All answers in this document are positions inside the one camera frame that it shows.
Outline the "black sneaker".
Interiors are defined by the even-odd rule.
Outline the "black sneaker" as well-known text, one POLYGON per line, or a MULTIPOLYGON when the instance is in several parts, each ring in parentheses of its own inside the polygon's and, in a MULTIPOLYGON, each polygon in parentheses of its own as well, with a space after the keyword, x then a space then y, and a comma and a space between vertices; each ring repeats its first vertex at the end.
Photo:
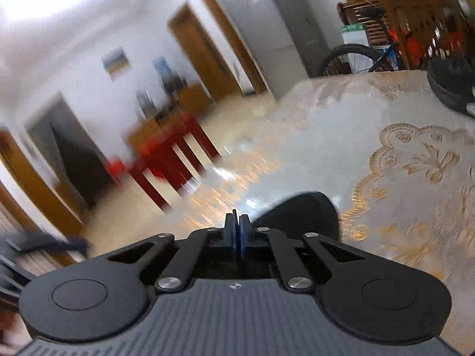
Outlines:
POLYGON ((331 200, 319 191, 294 195, 251 222, 253 228, 283 231, 289 239, 314 232, 339 241, 339 215, 331 200))
POLYGON ((465 57, 431 60, 427 78, 436 98, 447 108, 474 118, 474 66, 465 57))

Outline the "floral lace tablecloth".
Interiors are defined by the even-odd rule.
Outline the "floral lace tablecloth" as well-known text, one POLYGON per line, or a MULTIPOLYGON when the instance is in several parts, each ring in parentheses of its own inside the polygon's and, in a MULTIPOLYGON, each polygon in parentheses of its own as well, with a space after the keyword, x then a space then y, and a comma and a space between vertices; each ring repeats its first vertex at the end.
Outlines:
POLYGON ((347 244, 418 268, 452 295, 443 337, 474 350, 474 122, 421 71, 308 80, 280 101, 222 101, 203 126, 222 159, 166 216, 177 236, 326 194, 347 244))

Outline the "red wooden chair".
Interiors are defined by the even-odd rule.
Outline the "red wooden chair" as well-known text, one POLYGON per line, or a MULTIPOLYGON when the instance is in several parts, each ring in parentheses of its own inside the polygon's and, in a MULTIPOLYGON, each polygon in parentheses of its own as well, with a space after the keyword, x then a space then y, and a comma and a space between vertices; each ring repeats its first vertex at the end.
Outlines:
POLYGON ((177 147, 198 174, 204 173, 203 164, 185 141, 187 135, 195 139, 211 162, 221 157, 198 120, 183 111, 167 116, 162 122, 154 118, 146 120, 126 139, 136 153, 129 174, 163 211, 169 208, 169 204, 144 172, 148 170, 155 177, 167 181, 176 192, 182 191, 193 176, 174 150, 177 147))

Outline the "wooden sideboard cabinet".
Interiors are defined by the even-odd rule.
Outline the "wooden sideboard cabinet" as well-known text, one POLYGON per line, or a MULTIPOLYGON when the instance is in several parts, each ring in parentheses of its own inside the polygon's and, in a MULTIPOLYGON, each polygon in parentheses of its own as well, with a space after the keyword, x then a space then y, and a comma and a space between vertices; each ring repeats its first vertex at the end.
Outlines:
POLYGON ((139 125, 127 135, 126 140, 136 150, 148 137, 174 118, 183 114, 195 117, 205 112, 211 103, 211 99, 200 84, 181 88, 174 92, 172 98, 156 114, 146 120, 141 120, 139 125))

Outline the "blue water dispenser bottle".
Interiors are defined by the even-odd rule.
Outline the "blue water dispenser bottle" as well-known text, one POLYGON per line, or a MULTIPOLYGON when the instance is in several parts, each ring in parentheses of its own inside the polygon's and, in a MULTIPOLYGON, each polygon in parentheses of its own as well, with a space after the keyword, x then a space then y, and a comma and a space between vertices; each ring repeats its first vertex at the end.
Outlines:
POLYGON ((154 59, 152 63, 161 81, 170 81, 172 79, 173 71, 163 56, 154 59))

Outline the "black bicycle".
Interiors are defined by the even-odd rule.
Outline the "black bicycle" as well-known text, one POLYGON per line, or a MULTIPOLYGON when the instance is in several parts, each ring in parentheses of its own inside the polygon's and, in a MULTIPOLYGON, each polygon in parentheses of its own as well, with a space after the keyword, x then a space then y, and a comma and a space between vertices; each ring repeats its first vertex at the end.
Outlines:
POLYGON ((405 67, 403 61, 403 46, 406 49, 407 62, 412 62, 416 68, 424 68, 429 60, 436 55, 440 41, 443 38, 440 25, 428 24, 433 29, 432 39, 429 44, 423 45, 421 39, 416 38, 415 31, 404 33, 405 43, 400 41, 394 30, 390 30, 384 24, 383 16, 386 11, 383 8, 363 8, 359 10, 364 18, 373 19, 386 36, 389 37, 389 45, 384 51, 359 43, 345 43, 334 47, 321 63, 317 76, 352 75, 375 71, 395 71, 391 64, 391 57, 395 58, 398 66, 405 67))

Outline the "silver refrigerator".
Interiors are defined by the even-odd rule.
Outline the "silver refrigerator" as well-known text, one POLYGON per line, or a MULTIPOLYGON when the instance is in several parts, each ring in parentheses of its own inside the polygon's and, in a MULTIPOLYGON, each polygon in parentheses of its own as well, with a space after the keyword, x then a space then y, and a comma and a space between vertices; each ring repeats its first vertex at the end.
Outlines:
POLYGON ((276 100, 316 77, 329 52, 307 0, 217 0, 276 100))

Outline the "white green box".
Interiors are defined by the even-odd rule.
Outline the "white green box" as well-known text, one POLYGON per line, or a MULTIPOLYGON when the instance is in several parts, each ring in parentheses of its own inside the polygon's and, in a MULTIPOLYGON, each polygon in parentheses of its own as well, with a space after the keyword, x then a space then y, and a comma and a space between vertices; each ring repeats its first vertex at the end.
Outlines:
MULTIPOLYGON (((360 23, 342 26, 341 35, 344 44, 360 44, 366 47, 370 46, 366 31, 360 23)), ((354 52, 349 52, 347 55, 343 55, 342 59, 345 62, 349 62, 350 67, 358 71, 367 69, 372 65, 369 57, 356 55, 354 52)))

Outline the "brown wooden chair far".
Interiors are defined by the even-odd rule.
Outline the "brown wooden chair far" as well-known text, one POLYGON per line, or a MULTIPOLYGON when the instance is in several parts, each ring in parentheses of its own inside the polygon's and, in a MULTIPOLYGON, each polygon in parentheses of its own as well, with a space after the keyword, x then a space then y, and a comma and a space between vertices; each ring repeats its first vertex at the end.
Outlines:
POLYGON ((405 68, 467 51, 465 21, 455 0, 380 0, 405 68))

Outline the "framed wall picture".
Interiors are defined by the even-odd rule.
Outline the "framed wall picture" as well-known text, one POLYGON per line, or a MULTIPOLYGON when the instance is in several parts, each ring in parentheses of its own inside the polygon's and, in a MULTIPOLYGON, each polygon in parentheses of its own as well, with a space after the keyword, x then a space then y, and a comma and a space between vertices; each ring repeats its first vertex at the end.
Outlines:
POLYGON ((119 47, 102 57, 102 64, 111 80, 115 80, 130 68, 130 61, 122 47, 119 47))

